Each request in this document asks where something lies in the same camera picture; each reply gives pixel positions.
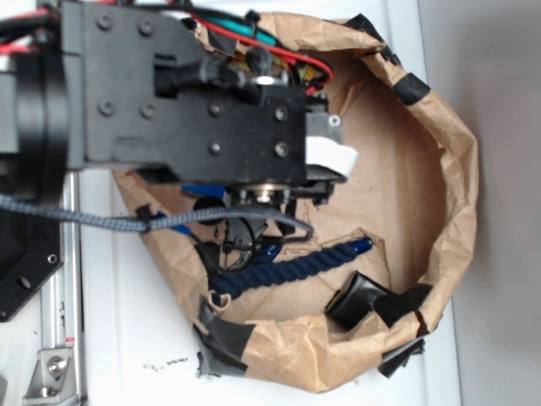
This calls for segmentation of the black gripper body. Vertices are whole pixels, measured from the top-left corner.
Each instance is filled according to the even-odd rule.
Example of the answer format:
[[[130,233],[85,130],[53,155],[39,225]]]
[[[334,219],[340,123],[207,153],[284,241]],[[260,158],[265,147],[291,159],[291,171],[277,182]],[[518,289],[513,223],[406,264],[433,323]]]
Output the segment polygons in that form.
[[[286,74],[237,70],[153,10],[66,1],[61,17],[70,167],[312,199],[344,181],[339,118]]]

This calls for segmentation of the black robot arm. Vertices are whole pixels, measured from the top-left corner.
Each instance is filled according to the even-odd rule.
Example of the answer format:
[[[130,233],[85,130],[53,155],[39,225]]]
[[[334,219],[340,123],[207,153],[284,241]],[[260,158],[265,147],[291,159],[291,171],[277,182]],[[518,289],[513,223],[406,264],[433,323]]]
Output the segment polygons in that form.
[[[90,167],[315,198],[349,176],[326,101],[234,69],[150,8],[64,1],[1,23],[4,41],[19,36],[34,41],[1,74],[5,194],[49,203]]]

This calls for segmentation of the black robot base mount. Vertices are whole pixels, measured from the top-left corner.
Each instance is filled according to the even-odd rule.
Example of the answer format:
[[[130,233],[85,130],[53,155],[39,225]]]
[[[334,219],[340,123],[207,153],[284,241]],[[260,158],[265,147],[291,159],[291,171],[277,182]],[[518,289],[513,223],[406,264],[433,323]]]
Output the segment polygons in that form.
[[[11,321],[62,265],[54,220],[1,211],[1,322]]]

